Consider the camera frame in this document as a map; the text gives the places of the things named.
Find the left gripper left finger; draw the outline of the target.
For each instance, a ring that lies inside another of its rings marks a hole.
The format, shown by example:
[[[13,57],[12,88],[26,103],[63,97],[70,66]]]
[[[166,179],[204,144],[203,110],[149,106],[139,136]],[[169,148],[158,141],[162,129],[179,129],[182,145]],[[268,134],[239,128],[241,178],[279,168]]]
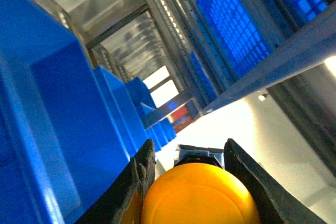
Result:
[[[155,146],[148,139],[76,223],[140,223],[144,198],[154,181]]]

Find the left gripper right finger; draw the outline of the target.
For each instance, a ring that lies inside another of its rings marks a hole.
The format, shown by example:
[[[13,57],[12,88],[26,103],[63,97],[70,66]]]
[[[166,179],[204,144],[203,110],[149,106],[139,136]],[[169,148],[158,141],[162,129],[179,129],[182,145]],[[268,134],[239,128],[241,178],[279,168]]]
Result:
[[[229,138],[224,146],[225,169],[252,195],[261,223],[325,223],[284,189],[241,146]]]

